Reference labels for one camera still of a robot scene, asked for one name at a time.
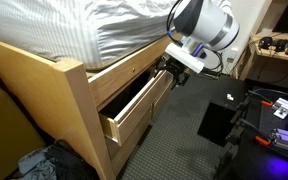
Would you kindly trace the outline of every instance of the wooden bed frame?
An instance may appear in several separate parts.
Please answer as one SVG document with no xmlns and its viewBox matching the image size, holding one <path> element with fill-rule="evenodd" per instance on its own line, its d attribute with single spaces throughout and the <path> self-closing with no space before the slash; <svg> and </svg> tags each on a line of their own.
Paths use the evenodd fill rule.
<svg viewBox="0 0 288 180">
<path fill-rule="evenodd" d="M 169 42 L 163 37 L 89 78 L 80 61 L 55 63 L 0 42 L 0 79 L 40 128 L 68 141 L 101 179 L 115 179 L 167 98 L 172 76 L 161 72 L 150 80 L 118 120 L 100 120 L 99 111 L 152 66 Z"/>
</svg>

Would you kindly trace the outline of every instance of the white wall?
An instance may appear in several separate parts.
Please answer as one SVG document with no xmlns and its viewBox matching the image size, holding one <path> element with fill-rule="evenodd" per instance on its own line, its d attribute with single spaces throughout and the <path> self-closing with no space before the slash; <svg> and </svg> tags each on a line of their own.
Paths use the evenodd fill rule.
<svg viewBox="0 0 288 180">
<path fill-rule="evenodd" d="M 262 19 L 271 4 L 272 0 L 230 0 L 232 11 L 240 24 L 240 31 L 235 41 L 223 51 L 224 70 L 223 73 L 230 72 L 235 63 L 240 58 L 244 48 L 248 44 L 251 34 L 256 34 Z M 238 53 L 233 63 L 227 63 L 227 56 L 230 49 L 238 49 Z M 207 53 L 208 58 L 204 61 L 206 67 L 215 67 L 218 59 L 212 53 Z"/>
</svg>

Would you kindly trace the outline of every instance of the purple light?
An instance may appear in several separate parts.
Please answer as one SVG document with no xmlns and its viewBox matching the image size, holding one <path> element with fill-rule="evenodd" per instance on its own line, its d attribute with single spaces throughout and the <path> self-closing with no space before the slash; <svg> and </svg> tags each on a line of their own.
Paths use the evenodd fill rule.
<svg viewBox="0 0 288 180">
<path fill-rule="evenodd" d="M 281 178 L 288 176 L 288 162 L 280 158 L 270 158 L 267 165 L 271 176 Z"/>
</svg>

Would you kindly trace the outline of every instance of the mattress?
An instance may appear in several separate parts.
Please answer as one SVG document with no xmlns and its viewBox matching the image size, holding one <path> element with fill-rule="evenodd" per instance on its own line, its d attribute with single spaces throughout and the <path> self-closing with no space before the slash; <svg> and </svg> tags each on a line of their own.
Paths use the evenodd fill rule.
<svg viewBox="0 0 288 180">
<path fill-rule="evenodd" d="M 0 0 L 0 41 L 104 68 L 166 34 L 176 0 Z"/>
</svg>

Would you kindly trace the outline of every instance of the gray carpet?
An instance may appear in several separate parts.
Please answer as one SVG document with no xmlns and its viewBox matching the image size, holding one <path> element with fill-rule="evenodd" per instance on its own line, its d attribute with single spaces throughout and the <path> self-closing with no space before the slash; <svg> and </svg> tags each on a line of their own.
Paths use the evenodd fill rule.
<svg viewBox="0 0 288 180">
<path fill-rule="evenodd" d="M 171 92 L 120 179 L 212 179 L 222 147 L 197 131 L 217 81 L 199 76 Z"/>
</svg>

